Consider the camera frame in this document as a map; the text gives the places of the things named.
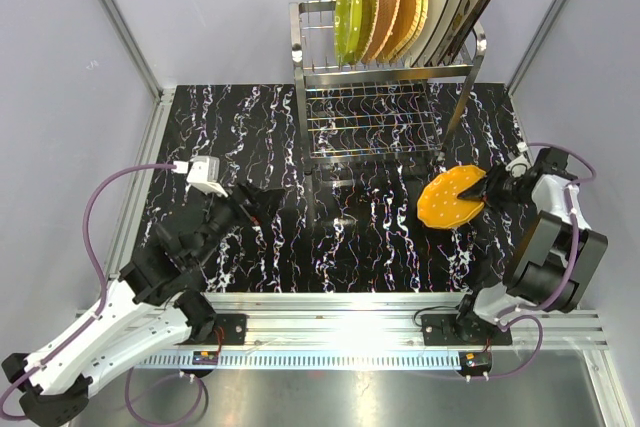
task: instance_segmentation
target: yellow plate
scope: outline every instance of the yellow plate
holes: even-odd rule
[[[459,165],[438,175],[418,199],[418,218],[432,229],[455,229],[482,212],[484,202],[460,200],[458,194],[483,178],[475,165]]]

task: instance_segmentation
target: stainless steel dish rack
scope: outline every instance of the stainless steel dish rack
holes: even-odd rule
[[[291,3],[291,55],[305,173],[314,166],[365,160],[442,155],[460,122],[487,50],[479,23],[473,58],[462,63],[409,67],[394,64],[338,65],[333,44],[334,0]],[[460,96],[441,140],[426,81],[464,77]]]

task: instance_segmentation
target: black marble surface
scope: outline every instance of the black marble surface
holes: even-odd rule
[[[429,84],[426,92],[440,135],[457,89]],[[487,170],[516,151],[520,129],[501,84],[474,87],[443,167],[422,159],[369,161],[305,176],[299,135],[292,85],[178,87],[159,161],[213,155],[221,159],[225,187],[249,180],[286,190],[263,232],[237,228],[223,240],[203,270],[211,291],[466,290],[487,275],[501,275],[533,214],[520,207],[503,214],[485,209],[473,223],[447,231],[428,229],[416,217],[418,196],[439,172],[469,163]],[[411,132],[402,135],[411,138]],[[189,195],[184,176],[154,174],[138,245]]]

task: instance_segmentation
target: metal frame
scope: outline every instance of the metal frame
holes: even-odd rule
[[[631,409],[622,390],[611,352],[585,351],[583,355],[607,427],[634,426]]]
[[[323,163],[338,163],[347,160],[387,160],[389,158],[400,159],[404,157],[414,156],[415,151],[392,151],[386,153],[377,152],[372,149],[371,152],[360,152],[353,155],[340,156],[314,156],[311,150],[309,139],[309,119],[307,116],[307,92],[311,88],[318,91],[318,88],[329,91],[334,90],[336,86],[355,86],[355,88],[364,88],[369,85],[376,85],[379,82],[424,82],[433,78],[444,77],[464,77],[462,90],[453,117],[451,118],[447,131],[442,143],[432,149],[427,146],[428,151],[444,152],[451,142],[456,127],[460,122],[460,117],[464,113],[469,94],[475,83],[478,72],[484,60],[487,50],[487,39],[484,29],[480,23],[476,23],[473,32],[476,38],[476,51],[473,59],[469,56],[466,48],[463,48],[461,56],[464,64],[448,65],[440,67],[408,67],[412,64],[412,59],[402,59],[399,64],[381,65],[377,64],[375,69],[369,69],[367,66],[343,66],[329,65],[329,55],[324,55],[325,65],[316,66],[311,52],[310,40],[303,36],[303,30],[306,29],[307,36],[311,37],[314,29],[332,29],[333,13],[335,10],[334,0],[317,0],[300,3],[289,4],[289,17],[291,23],[291,58],[293,61],[294,82],[296,87],[296,100],[298,103],[298,122],[301,129],[301,143],[303,152],[303,164],[306,174],[311,172],[314,165]],[[322,13],[331,21],[330,24],[322,22]],[[310,23],[311,14],[319,14],[320,25],[301,26],[301,18],[306,14],[307,21]],[[316,73],[316,70],[322,70],[323,73]]]
[[[153,96],[154,101],[157,102],[162,94],[162,86],[158,83],[158,80],[149,67],[148,62],[144,58],[144,55],[142,54],[142,51],[140,50],[136,39],[131,33],[131,29],[129,29],[127,22],[124,20],[122,12],[120,12],[120,9],[118,8],[116,0],[99,1],[100,4],[102,4],[107,17],[109,17],[113,28],[116,30],[118,37],[122,41],[123,47],[131,57],[131,61],[138,69],[138,72],[140,73],[142,80],[147,86],[147,89]]]
[[[527,50],[524,56],[522,57],[520,64],[518,64],[518,67],[514,72],[513,77],[507,84],[509,95],[515,94],[516,90],[518,89],[518,86],[520,85],[520,82],[522,82],[522,79],[524,78],[525,74],[529,70],[529,67],[531,66],[531,62],[533,62],[533,59],[535,58],[536,54],[540,50],[540,47],[542,47],[542,44],[547,38],[547,35],[549,35],[551,28],[555,24],[556,19],[558,18],[558,15],[560,15],[560,12],[562,12],[562,9],[566,5],[566,3],[567,3],[567,0],[551,1],[551,5],[549,5],[547,12],[545,13],[542,19],[542,22],[538,26],[538,29],[536,30],[536,33],[533,36],[533,39],[529,43],[529,46],[527,47]]]
[[[175,93],[176,89],[166,89],[160,101],[154,106],[136,155],[136,165],[153,163],[158,158]],[[118,272],[131,258],[152,178],[153,172],[150,170],[131,175],[116,224],[116,232],[105,262],[107,276]]]

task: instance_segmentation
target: purple cable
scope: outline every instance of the purple cable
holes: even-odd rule
[[[592,182],[598,176],[596,169],[594,169],[589,162],[587,162],[585,159],[580,157],[578,154],[571,152],[563,147],[558,147],[557,145],[547,144],[544,142],[535,142],[533,144],[528,144],[528,145],[529,147],[552,147],[552,148],[564,150],[569,155],[571,155],[572,157],[575,157],[580,162],[582,162],[582,164],[587,169],[589,169],[589,172],[591,172],[591,177],[584,177],[581,179],[573,180],[567,184],[567,187],[565,187],[564,195],[567,200],[567,204],[571,209],[574,209],[575,206],[573,205],[573,199],[571,198],[570,186],[577,186],[581,183]],[[560,297],[560,295],[562,294],[562,291],[564,290],[564,288],[569,283],[569,280],[571,279],[571,274],[576,264],[576,258],[578,257],[578,242],[580,240],[580,229],[578,227],[577,216],[575,214],[570,214],[570,217],[571,217],[571,224],[573,228],[572,238],[571,238],[571,250],[569,251],[569,261],[567,262],[567,268],[565,269],[564,276],[562,277],[562,281],[560,282],[556,290],[551,294],[551,296],[547,300],[545,300],[542,304],[538,305],[537,307],[533,307],[530,310],[544,310],[549,306],[551,306],[558,299],[558,297]]]
[[[133,399],[130,399],[129,402],[131,403],[131,405],[133,405],[136,402],[138,402],[139,400],[141,400],[144,397],[146,397],[147,395],[149,395],[151,392],[153,392],[155,389],[157,389],[161,385],[164,385],[164,384],[168,383],[170,380],[178,379],[178,378],[180,378],[180,374],[179,373],[169,374],[169,375],[167,375],[165,377],[162,377],[161,379],[156,380],[153,383],[153,385],[147,387],[142,393],[138,394]],[[110,410],[112,412],[119,412],[119,411],[124,410],[126,408],[127,408],[127,404],[124,403],[119,407],[108,408],[108,409],[105,409],[105,410]]]
[[[196,401],[193,403],[193,406],[189,409],[189,412],[187,412],[186,414],[184,414],[182,417],[180,417],[178,420],[176,420],[174,422],[170,422],[168,424],[159,424],[157,422],[151,422],[150,420],[147,420],[147,419],[141,417],[133,409],[133,401],[131,401],[129,399],[129,390],[131,388],[131,378],[132,377],[133,377],[133,369],[129,369],[129,372],[127,372],[127,380],[126,380],[126,382],[124,384],[124,401],[125,401],[125,404],[127,405],[127,410],[129,411],[129,413],[131,414],[131,416],[134,419],[136,419],[141,424],[147,425],[149,427],[179,427],[180,425],[182,425],[187,419],[189,419],[196,412],[196,410],[198,409],[198,406],[200,405],[200,400],[202,399],[202,394],[204,393],[204,391],[206,389],[206,387],[204,385],[204,382],[202,382],[202,379],[194,376],[193,378],[198,383],[198,397],[196,397]]]
[[[71,334],[66,340],[64,340],[59,346],[53,349],[46,357],[44,357],[40,361],[40,366],[33,367],[32,369],[25,372],[21,375],[15,382],[13,382],[9,388],[0,396],[0,418],[3,420],[9,420],[14,422],[19,422],[23,420],[28,420],[25,415],[11,415],[5,412],[4,404],[7,402],[9,396],[18,389],[24,382],[26,382],[33,374],[35,374],[40,368],[44,367],[48,362],[51,361],[56,355],[62,352],[71,342],[77,339],[85,330],[89,328],[93,322],[95,322],[96,318],[100,316],[102,311],[105,308],[107,303],[107,279],[102,271],[102,266],[96,257],[95,252],[93,251],[93,247],[91,246],[91,240],[89,239],[89,219],[91,217],[91,210],[93,209],[93,205],[96,202],[98,196],[102,193],[102,191],[114,180],[130,174],[132,172],[138,172],[140,170],[149,170],[149,169],[164,169],[164,170],[172,170],[175,169],[176,166],[174,164],[145,164],[145,165],[136,165],[134,167],[129,167],[121,170],[120,172],[116,172],[115,174],[109,176],[105,179],[98,188],[93,192],[89,201],[87,202],[87,206],[84,210],[84,216],[82,218],[82,238],[84,240],[84,247],[87,250],[87,254],[89,255],[89,260],[93,265],[93,268],[98,276],[98,280],[100,281],[100,302],[98,303],[98,307],[95,311],[96,317],[89,317],[87,321],[78,327],[73,334]]]

